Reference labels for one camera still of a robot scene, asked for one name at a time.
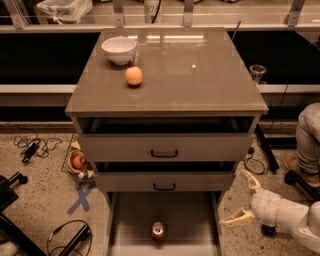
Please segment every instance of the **white bowl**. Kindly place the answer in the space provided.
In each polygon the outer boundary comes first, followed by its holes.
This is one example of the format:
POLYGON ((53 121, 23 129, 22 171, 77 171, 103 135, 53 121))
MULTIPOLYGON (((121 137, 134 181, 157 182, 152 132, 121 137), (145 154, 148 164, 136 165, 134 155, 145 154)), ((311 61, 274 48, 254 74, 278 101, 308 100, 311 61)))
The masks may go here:
POLYGON ((118 65, 125 65, 133 59, 136 46, 135 40, 122 36, 110 38, 102 43, 107 58, 118 65))

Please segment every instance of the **drawer handle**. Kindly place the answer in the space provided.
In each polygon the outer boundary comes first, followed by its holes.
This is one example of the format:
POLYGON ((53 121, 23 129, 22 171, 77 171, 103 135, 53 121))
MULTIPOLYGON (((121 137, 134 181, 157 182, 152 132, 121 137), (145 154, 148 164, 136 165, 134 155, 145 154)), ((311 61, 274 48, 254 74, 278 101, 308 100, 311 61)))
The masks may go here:
POLYGON ((172 191, 176 189, 176 183, 173 183, 171 187, 161 187, 161 186, 157 186, 156 183, 153 183, 153 188, 154 190, 157 190, 157 191, 172 191))
POLYGON ((178 156, 178 150, 176 149, 174 152, 171 153, 164 153, 164 152, 155 152, 151 149, 151 156, 156 158, 175 158, 178 156))

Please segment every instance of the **open drawer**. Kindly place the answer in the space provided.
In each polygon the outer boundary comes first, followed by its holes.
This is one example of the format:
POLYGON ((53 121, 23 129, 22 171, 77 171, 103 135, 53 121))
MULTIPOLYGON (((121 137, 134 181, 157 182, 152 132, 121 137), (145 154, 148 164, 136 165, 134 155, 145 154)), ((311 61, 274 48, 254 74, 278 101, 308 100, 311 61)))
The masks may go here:
POLYGON ((79 136, 89 162, 241 161, 252 144, 248 134, 79 136))
POLYGON ((236 167, 237 162, 109 163, 94 179, 102 192, 226 191, 236 167))
POLYGON ((212 197, 207 192, 116 193, 107 255, 223 255, 212 197), (163 226, 160 242, 152 239, 155 222, 163 226))

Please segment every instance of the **closed drawer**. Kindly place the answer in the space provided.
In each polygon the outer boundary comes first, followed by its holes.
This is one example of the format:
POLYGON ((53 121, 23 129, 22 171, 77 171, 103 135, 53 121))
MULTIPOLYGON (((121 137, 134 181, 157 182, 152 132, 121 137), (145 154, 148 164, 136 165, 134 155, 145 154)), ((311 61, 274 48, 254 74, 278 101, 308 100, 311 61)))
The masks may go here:
POLYGON ((116 191, 226 191, 234 172, 134 172, 94 174, 103 192, 116 191))
POLYGON ((254 135, 211 136, 79 136, 90 162, 113 161, 240 161, 254 135))

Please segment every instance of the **blue tape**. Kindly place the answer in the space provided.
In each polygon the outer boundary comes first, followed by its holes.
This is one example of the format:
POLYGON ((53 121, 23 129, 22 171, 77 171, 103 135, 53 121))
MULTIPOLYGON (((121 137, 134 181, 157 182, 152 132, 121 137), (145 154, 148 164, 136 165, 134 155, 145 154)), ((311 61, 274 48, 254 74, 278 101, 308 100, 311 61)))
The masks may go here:
POLYGON ((95 184, 90 184, 90 186, 86 190, 83 190, 82 187, 79 185, 77 187, 79 199, 71 206, 71 208, 67 211, 67 213, 68 214, 74 213, 74 211, 80 206, 80 204, 82 204, 84 211, 86 212, 89 211, 90 206, 87 201, 87 196, 94 187, 95 187, 95 184))

